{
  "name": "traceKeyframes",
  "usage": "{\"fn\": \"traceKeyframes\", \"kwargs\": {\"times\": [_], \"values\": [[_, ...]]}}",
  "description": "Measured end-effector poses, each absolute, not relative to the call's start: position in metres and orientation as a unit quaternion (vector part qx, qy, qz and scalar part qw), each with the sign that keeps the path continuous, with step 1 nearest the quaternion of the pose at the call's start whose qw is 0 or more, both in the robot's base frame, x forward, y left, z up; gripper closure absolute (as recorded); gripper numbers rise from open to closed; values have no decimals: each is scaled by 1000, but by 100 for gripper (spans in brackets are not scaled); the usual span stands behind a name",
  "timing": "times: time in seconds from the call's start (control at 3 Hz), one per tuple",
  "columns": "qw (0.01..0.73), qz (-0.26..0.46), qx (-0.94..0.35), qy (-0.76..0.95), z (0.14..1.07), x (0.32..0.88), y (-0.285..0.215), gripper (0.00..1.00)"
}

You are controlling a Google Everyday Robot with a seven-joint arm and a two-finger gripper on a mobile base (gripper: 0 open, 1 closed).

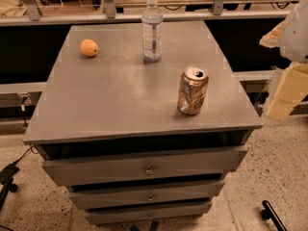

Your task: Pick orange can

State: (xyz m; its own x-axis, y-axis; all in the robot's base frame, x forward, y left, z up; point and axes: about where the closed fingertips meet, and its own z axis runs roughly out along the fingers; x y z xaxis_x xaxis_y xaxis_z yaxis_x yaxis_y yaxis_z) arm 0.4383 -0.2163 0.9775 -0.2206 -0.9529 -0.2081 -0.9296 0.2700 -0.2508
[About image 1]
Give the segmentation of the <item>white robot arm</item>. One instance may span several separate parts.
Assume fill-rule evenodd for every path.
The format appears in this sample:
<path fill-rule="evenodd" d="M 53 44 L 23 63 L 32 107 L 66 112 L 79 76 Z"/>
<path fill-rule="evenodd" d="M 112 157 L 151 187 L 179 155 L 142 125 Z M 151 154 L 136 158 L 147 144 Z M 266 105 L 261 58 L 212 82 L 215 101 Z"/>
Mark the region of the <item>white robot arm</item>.
<path fill-rule="evenodd" d="M 308 95 L 308 0 L 300 0 L 284 21 L 262 36 L 260 44 L 278 47 L 280 55 L 291 61 L 272 75 L 263 109 L 266 118 L 282 121 Z"/>

